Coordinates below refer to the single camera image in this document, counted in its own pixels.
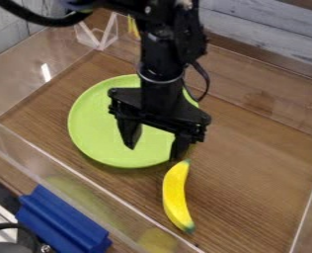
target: black cable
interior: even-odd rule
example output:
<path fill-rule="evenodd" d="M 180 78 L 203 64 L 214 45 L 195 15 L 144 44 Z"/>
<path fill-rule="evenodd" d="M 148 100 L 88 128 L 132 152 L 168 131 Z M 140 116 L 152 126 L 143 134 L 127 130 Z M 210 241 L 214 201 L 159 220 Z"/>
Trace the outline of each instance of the black cable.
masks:
<path fill-rule="evenodd" d="M 205 80 L 205 91 L 203 91 L 202 96 L 201 96 L 199 98 L 195 98 L 195 97 L 193 96 L 193 94 L 191 94 L 191 92 L 190 92 L 190 90 L 189 90 L 189 88 L 187 88 L 187 86 L 186 86 L 183 80 L 182 80 L 182 86 L 183 86 L 183 88 L 185 88 L 185 90 L 186 90 L 186 92 L 187 92 L 190 98 L 191 98 L 195 102 L 201 102 L 201 101 L 203 100 L 205 96 L 206 96 L 207 93 L 209 93 L 211 80 L 210 80 L 210 76 L 209 76 L 209 74 L 206 73 L 206 71 L 205 71 L 203 67 L 201 66 L 201 64 L 199 64 L 197 61 L 194 61 L 194 62 L 191 63 L 191 65 L 193 65 L 195 71 L 199 73 L 199 75 L 203 77 L 203 80 Z"/>
<path fill-rule="evenodd" d="M 68 15 L 60 18 L 44 17 L 11 0 L 0 0 L 0 8 L 12 13 L 16 17 L 46 27 L 70 27 L 91 14 L 71 12 Z"/>
<path fill-rule="evenodd" d="M 39 251 L 40 243 L 38 241 L 38 238 L 34 232 L 19 223 L 0 223 L 0 230 L 9 229 L 9 228 L 18 228 L 27 232 L 27 234 L 31 236 L 31 239 L 34 241 L 32 252 L 36 253 Z"/>

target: blue object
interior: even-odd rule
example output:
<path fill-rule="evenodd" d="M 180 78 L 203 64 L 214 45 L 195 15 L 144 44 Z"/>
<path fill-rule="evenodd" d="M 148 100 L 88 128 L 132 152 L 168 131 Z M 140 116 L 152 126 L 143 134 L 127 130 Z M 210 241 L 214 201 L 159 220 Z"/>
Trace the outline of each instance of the blue object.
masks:
<path fill-rule="evenodd" d="M 108 231 L 43 186 L 20 197 L 16 219 L 60 253 L 102 253 L 111 245 Z"/>

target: yellow banana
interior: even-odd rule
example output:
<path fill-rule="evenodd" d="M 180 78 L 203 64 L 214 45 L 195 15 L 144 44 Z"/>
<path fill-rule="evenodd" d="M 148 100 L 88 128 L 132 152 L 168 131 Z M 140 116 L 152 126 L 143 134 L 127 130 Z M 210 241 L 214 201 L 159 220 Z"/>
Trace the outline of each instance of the yellow banana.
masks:
<path fill-rule="evenodd" d="M 162 180 L 162 206 L 174 225 L 185 232 L 193 232 L 194 222 L 185 200 L 185 181 L 189 173 L 190 160 L 176 163 Z"/>

